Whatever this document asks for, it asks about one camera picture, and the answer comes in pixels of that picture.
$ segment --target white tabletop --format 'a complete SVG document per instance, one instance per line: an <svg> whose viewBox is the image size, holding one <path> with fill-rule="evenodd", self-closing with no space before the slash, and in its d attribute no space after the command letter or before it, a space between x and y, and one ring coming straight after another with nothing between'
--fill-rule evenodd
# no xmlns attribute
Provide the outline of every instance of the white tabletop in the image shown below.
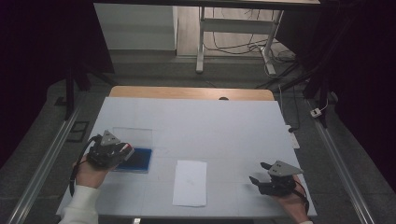
<svg viewBox="0 0 396 224"><path fill-rule="evenodd" d="M107 97L91 136L114 127L152 130L148 174L110 173L97 202L100 215L121 217L285 217L252 175L260 162L300 167L276 101L207 101ZM207 205L172 205L177 160L207 162ZM299 175L306 188L304 177ZM66 191L57 214L70 202ZM308 215L317 213L311 202Z"/></svg>

